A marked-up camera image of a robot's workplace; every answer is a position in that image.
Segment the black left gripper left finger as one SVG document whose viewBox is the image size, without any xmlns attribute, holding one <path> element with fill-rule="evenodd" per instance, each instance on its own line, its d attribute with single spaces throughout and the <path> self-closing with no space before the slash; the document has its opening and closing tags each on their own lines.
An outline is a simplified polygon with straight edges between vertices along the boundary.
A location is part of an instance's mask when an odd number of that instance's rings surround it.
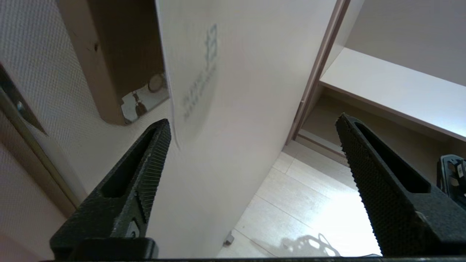
<svg viewBox="0 0 466 262">
<path fill-rule="evenodd" d="M 50 239 L 56 260 L 155 260 L 146 236 L 171 141 L 169 121 L 151 124 Z"/>
</svg>

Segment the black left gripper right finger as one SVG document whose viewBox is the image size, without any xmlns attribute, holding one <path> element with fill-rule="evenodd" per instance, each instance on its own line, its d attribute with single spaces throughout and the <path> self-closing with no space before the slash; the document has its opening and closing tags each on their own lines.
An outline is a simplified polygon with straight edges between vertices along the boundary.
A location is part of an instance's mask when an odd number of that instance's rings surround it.
<svg viewBox="0 0 466 262">
<path fill-rule="evenodd" d="M 384 256 L 464 256 L 465 210 L 363 122 L 342 114 L 336 129 Z"/>
</svg>

